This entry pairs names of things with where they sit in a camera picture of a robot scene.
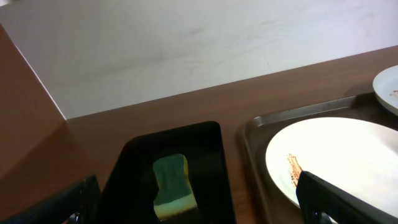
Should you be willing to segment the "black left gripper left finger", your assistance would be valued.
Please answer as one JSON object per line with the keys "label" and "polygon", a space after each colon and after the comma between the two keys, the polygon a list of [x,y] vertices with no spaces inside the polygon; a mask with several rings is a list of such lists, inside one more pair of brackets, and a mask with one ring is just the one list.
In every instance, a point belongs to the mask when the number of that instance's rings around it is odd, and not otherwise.
{"label": "black left gripper left finger", "polygon": [[94,223],[100,201],[95,175],[89,175],[1,224]]}

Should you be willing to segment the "black rectangular sponge tray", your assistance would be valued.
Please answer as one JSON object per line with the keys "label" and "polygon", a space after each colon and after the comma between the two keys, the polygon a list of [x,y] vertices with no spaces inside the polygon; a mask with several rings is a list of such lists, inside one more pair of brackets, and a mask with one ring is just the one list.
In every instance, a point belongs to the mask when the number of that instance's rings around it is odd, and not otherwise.
{"label": "black rectangular sponge tray", "polygon": [[220,125],[191,124],[128,141],[96,223],[235,223]]}

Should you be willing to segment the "brown serving tray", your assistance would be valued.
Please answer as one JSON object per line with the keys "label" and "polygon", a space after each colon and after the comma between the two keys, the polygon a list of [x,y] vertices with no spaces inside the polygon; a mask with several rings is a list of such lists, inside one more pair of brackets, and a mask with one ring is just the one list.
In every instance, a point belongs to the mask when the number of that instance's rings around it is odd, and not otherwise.
{"label": "brown serving tray", "polygon": [[374,93],[255,117],[243,141],[264,223],[302,223],[295,191],[303,170],[397,215],[397,116]]}

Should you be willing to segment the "green yellow sponge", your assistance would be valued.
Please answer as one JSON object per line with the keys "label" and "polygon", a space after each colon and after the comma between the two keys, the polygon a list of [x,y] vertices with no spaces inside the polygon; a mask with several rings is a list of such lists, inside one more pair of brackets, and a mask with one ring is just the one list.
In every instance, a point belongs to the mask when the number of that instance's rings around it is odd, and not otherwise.
{"label": "green yellow sponge", "polygon": [[188,174],[188,161],[182,154],[163,157],[153,163],[158,192],[154,211],[159,220],[167,220],[197,208]]}

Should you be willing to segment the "white plate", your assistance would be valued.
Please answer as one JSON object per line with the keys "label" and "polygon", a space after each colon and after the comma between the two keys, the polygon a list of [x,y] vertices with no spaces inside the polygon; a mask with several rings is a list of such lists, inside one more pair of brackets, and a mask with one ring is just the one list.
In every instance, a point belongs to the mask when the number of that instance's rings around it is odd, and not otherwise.
{"label": "white plate", "polygon": [[397,72],[398,66],[387,68],[376,75],[373,90],[380,104],[397,115]]}
{"label": "white plate", "polygon": [[312,118],[279,131],[265,155],[277,188],[298,205],[301,171],[397,216],[397,131],[352,118]]}

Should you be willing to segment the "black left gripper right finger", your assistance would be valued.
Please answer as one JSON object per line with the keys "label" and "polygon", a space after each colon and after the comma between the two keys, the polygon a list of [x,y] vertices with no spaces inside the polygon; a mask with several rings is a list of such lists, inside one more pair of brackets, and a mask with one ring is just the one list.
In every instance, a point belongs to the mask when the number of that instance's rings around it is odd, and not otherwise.
{"label": "black left gripper right finger", "polygon": [[296,196],[304,224],[397,224],[397,218],[352,196],[316,175],[303,171]]}

